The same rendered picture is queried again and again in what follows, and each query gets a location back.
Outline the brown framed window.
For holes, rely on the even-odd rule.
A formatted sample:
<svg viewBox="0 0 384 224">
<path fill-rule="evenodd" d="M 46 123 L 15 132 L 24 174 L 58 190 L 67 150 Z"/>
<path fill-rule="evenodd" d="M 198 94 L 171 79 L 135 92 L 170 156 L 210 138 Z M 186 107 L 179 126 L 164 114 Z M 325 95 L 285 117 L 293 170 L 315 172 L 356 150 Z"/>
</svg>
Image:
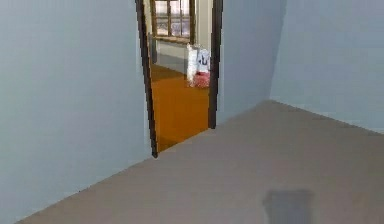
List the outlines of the brown framed window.
<svg viewBox="0 0 384 224">
<path fill-rule="evenodd" d="M 196 0 L 150 0 L 152 35 L 156 40 L 194 44 Z"/>
</svg>

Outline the dark brown door frame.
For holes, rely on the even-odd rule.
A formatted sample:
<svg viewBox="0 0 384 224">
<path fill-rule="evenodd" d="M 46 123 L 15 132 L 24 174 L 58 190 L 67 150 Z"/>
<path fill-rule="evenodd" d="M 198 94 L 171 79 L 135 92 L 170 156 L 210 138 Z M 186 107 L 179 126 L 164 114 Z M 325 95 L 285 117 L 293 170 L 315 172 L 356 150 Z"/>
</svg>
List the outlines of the dark brown door frame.
<svg viewBox="0 0 384 224">
<path fill-rule="evenodd" d="M 144 76 L 144 89 L 146 99 L 146 111 L 148 116 L 148 127 L 150 136 L 151 156 L 158 157 L 155 116 L 152 97 L 152 86 L 150 77 L 150 60 L 148 49 L 147 29 L 145 24 L 144 0 L 135 0 L 138 22 L 139 43 L 141 53 L 141 64 Z M 223 0 L 213 0 L 212 8 L 212 33 L 211 33 L 211 70 L 209 86 L 208 128 L 215 129 L 217 126 L 219 70 L 222 34 Z"/>
</svg>

